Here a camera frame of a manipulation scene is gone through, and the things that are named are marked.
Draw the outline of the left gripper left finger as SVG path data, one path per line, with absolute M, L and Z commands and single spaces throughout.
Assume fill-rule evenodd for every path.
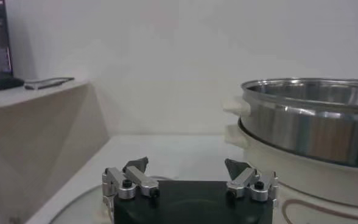
M 147 198 L 160 196 L 159 182 L 145 175 L 148 157 L 129 161 L 121 170 L 106 168 L 102 174 L 102 194 L 104 197 L 118 196 L 122 200 L 131 200 L 136 190 Z

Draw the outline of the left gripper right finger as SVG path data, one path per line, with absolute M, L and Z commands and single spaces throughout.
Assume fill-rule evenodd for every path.
M 227 158 L 225 166 L 231 180 L 226 183 L 226 197 L 229 202 L 249 196 L 257 202 L 275 202 L 278 194 L 276 172 L 259 172 L 248 163 Z

